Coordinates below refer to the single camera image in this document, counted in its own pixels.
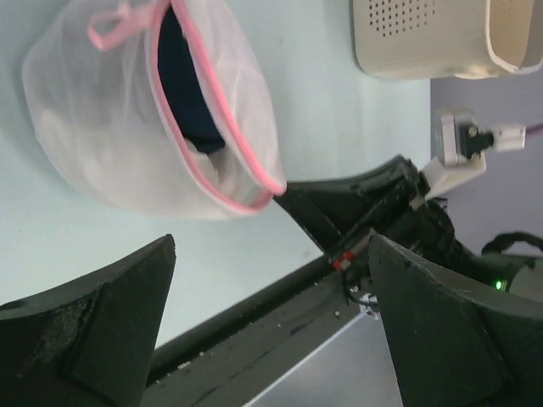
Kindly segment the dark navy bra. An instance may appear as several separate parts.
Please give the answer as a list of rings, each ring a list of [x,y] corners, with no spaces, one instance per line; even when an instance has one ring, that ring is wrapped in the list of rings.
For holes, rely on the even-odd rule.
[[[183,137],[200,153],[226,146],[211,117],[196,76],[188,43],[172,8],[160,28],[158,71],[171,112]]]

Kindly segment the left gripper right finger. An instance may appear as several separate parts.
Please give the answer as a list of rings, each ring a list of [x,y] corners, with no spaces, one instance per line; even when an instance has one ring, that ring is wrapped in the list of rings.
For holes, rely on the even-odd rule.
[[[542,303],[500,292],[386,237],[368,252],[405,406],[540,406]]]

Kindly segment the cream plastic laundry basket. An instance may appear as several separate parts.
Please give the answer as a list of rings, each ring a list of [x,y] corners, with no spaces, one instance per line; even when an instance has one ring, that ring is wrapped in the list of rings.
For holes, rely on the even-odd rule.
[[[355,55],[382,79],[480,80],[542,66],[540,1],[352,3]]]

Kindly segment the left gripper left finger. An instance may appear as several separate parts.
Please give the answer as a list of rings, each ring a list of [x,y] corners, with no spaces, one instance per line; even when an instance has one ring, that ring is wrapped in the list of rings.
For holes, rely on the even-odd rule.
[[[176,263],[165,235],[1,307],[3,406],[138,406]]]

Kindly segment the white mesh laundry bag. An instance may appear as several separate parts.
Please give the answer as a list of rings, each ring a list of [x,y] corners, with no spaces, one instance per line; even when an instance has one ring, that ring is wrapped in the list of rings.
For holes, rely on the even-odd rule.
[[[172,8],[226,146],[186,140],[158,71]],[[256,214],[287,182],[272,99],[223,1],[71,1],[22,67],[36,138],[77,190],[121,209],[187,219]]]

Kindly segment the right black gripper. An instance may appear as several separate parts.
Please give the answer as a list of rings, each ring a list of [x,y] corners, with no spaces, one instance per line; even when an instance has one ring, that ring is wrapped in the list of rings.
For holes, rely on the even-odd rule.
[[[330,254],[330,275],[348,293],[370,278],[369,246],[377,235],[452,269],[473,256],[457,239],[446,200],[427,200],[427,191],[417,167],[396,156],[356,176],[291,181],[274,201]]]

